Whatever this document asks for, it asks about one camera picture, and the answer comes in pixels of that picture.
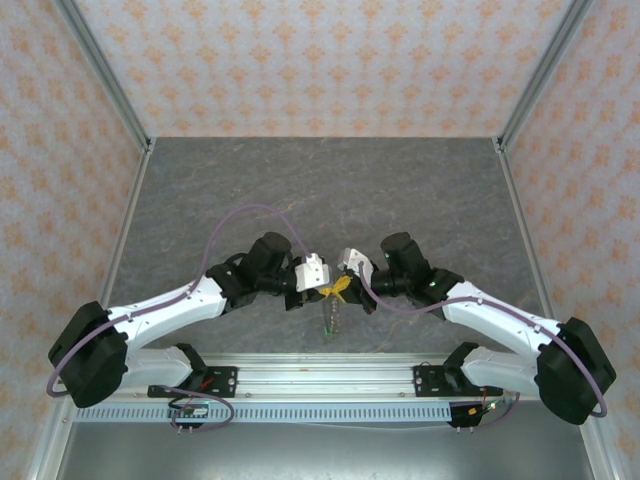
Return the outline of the steel keyring plate with rings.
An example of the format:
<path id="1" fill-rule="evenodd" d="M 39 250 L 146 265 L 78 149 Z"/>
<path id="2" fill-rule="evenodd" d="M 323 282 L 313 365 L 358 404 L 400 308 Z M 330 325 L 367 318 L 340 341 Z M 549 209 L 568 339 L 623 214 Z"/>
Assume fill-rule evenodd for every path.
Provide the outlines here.
<path id="1" fill-rule="evenodd" d="M 333 342 L 340 334 L 342 304 L 343 302 L 338 297 L 334 299 L 325 299 L 322 302 L 324 327 L 327 326 L 332 328 L 332 334 L 330 336 L 324 335 L 326 343 Z"/>

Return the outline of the aluminium table edge bar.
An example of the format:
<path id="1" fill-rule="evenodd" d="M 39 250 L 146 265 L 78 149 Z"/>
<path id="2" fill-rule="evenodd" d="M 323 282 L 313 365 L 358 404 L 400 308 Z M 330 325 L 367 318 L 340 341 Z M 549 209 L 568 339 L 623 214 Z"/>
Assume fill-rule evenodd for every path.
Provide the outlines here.
<path id="1" fill-rule="evenodd" d="M 541 303 L 542 310 L 547 318 L 555 318 L 556 311 L 554 309 L 552 299 L 549 295 L 549 291 L 547 288 L 547 284 L 545 282 L 543 271 L 541 269 L 538 256 L 535 251 L 535 246 L 534 246 L 533 239 L 531 237 L 530 229 L 527 225 L 527 221 L 525 218 L 525 211 L 517 191 L 517 187 L 515 184 L 515 177 L 513 175 L 513 171 L 509 164 L 507 151 L 505 147 L 502 145 L 498 137 L 494 137 L 492 139 L 492 143 L 494 146 L 494 150 L 499 158 L 499 162 L 503 171 L 507 189 L 509 191 L 509 196 L 511 198 L 511 202 L 512 202 L 517 223 L 519 226 L 519 230 L 524 242 L 524 247 L 526 250 L 527 258 L 529 261 L 529 265 L 531 268 L 533 280 L 536 286 L 536 291 Z"/>
<path id="2" fill-rule="evenodd" d="M 109 303 L 111 297 L 113 285 L 117 277 L 119 264 L 122 258 L 128 232 L 135 212 L 137 200 L 144 181 L 149 160 L 153 154 L 156 140 L 156 137 L 151 137 L 143 147 L 139 162 L 135 170 L 135 175 L 128 190 L 125 208 L 123 210 L 117 230 L 116 241 L 100 289 L 99 302 L 103 306 Z"/>

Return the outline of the grey metal sheet panel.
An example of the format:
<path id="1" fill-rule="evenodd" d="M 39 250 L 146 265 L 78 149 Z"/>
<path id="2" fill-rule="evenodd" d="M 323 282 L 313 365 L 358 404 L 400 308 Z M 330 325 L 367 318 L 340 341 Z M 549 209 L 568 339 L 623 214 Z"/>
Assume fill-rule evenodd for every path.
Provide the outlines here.
<path id="1" fill-rule="evenodd" d="M 77 424 L 56 480 L 594 480 L 579 431 L 517 414 L 448 428 Z"/>

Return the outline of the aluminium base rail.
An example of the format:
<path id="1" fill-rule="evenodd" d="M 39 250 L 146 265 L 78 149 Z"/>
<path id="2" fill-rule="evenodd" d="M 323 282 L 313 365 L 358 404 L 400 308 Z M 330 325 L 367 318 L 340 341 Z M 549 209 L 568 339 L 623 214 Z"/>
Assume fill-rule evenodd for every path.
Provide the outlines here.
<path id="1" fill-rule="evenodd" d="M 441 365 L 446 359 L 411 354 L 211 354 L 200 355 L 212 367 L 236 367 L 235 396 L 257 400 L 354 401 L 418 397 L 413 368 L 422 362 Z M 519 393 L 540 399 L 541 378 L 535 363 L 515 354 L 484 347 L 465 355 L 463 374 L 480 387 L 498 387 L 503 394 Z M 79 408 L 93 407 L 116 396 L 147 395 L 151 385 L 176 388 L 191 373 L 186 355 L 177 347 L 143 349 L 113 366 L 91 370 L 79 388 L 68 390 Z"/>

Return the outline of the aluminium corner post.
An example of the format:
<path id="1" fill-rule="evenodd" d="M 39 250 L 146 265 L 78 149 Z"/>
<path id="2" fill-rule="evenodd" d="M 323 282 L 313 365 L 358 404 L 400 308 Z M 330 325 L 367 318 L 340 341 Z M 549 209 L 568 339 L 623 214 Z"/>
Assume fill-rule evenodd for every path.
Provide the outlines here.
<path id="1" fill-rule="evenodd" d="M 497 153 L 507 152 L 516 140 L 593 2 L 594 0 L 571 0 L 567 12 L 519 97 L 502 134 L 494 139 Z"/>
<path id="2" fill-rule="evenodd" d="M 151 137 L 146 133 L 121 82 L 118 80 L 76 0 L 52 0 L 52 3 L 56 6 L 74 35 L 85 58 L 123 121 L 126 130 L 138 147 L 142 151 L 146 151 L 151 144 Z"/>

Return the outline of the aluminium front frame bar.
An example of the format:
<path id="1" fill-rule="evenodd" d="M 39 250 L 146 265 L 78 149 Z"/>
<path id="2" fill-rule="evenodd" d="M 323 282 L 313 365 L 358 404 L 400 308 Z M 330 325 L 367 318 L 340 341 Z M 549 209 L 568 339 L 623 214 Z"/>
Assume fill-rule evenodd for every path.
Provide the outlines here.
<path id="1" fill-rule="evenodd" d="M 52 403 L 26 480 L 56 480 L 75 416 L 76 407 L 70 399 Z"/>
<path id="2" fill-rule="evenodd" d="M 579 427 L 594 480 L 618 480 L 606 435 L 607 419 L 589 415 Z"/>

